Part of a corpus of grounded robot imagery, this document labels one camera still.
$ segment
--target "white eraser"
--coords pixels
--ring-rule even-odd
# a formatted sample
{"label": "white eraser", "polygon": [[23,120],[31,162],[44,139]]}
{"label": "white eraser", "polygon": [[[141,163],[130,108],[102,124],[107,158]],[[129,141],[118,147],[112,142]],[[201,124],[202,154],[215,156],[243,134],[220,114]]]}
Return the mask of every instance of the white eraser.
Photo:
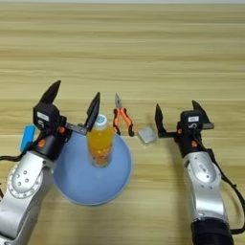
{"label": "white eraser", "polygon": [[138,132],[138,136],[144,145],[149,145],[157,141],[157,135],[150,126],[147,126]]}

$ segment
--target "blue tag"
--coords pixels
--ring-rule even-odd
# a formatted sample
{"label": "blue tag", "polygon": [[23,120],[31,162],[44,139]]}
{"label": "blue tag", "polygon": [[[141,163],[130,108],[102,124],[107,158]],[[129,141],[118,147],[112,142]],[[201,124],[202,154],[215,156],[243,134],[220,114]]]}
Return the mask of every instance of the blue tag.
{"label": "blue tag", "polygon": [[35,126],[30,124],[26,125],[24,128],[23,138],[20,146],[21,152],[27,147],[28,143],[31,143],[34,138]]}

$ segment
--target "pliers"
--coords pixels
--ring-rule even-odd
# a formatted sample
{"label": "pliers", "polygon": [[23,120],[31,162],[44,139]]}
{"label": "pliers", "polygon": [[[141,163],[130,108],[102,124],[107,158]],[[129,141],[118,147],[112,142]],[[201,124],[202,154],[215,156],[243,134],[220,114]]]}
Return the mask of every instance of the pliers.
{"label": "pliers", "polygon": [[116,108],[114,109],[114,120],[113,120],[113,129],[114,132],[121,135],[120,129],[119,129],[119,121],[120,121],[120,115],[122,115],[123,119],[125,120],[127,126],[128,126],[128,134],[129,136],[134,136],[133,131],[133,122],[126,114],[126,108],[123,108],[122,101],[120,100],[118,94],[115,96],[115,104]]}

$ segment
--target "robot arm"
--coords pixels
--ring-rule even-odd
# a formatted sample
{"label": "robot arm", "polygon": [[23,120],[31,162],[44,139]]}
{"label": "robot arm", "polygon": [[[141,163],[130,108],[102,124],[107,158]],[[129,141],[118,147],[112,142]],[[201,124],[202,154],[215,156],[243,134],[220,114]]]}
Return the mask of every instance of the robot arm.
{"label": "robot arm", "polygon": [[60,81],[55,82],[33,109],[33,122],[41,131],[37,140],[18,157],[0,157],[9,161],[20,159],[10,171],[7,190],[0,203],[0,245],[28,243],[42,201],[53,183],[55,160],[72,132],[86,135],[99,114],[100,93],[97,93],[87,110],[84,125],[66,122],[53,105],[59,84]]}
{"label": "robot arm", "polygon": [[222,172],[214,159],[213,152],[203,146],[201,131],[213,129],[214,125],[199,103],[193,101],[192,105],[193,110],[181,113],[176,132],[165,130],[163,114],[157,105],[155,121],[158,134],[160,138],[174,138],[179,145],[189,194],[189,217],[193,244],[233,245],[232,234],[243,233],[245,227],[230,230],[220,191],[221,180],[234,189],[245,211],[244,198]]}
{"label": "robot arm", "polygon": [[45,156],[27,151],[11,169],[0,203],[0,245],[27,244],[42,200],[53,183],[54,168],[54,163]]}

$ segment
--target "white bottle cap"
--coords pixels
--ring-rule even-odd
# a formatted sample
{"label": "white bottle cap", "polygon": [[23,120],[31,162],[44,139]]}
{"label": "white bottle cap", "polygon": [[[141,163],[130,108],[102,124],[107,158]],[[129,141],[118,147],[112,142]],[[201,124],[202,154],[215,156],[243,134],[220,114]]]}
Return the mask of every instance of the white bottle cap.
{"label": "white bottle cap", "polygon": [[104,115],[99,114],[97,119],[96,119],[94,129],[95,130],[104,130],[106,127],[107,127],[107,118]]}

